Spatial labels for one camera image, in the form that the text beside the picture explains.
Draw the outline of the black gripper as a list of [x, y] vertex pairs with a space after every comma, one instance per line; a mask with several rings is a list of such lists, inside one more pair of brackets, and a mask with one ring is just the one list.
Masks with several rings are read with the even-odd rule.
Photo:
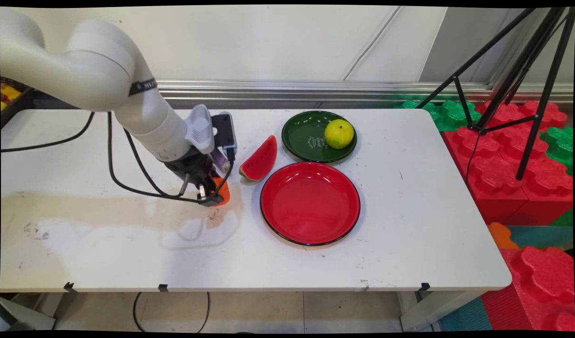
[[214, 178], [218, 175], [214, 168], [214, 161], [209, 154], [202, 154], [197, 149], [190, 149], [178, 160], [163, 164], [182, 180], [180, 194], [184, 194], [187, 186], [193, 184], [198, 189], [199, 205], [212, 207], [225, 204], [225, 198], [215, 192], [217, 185]]

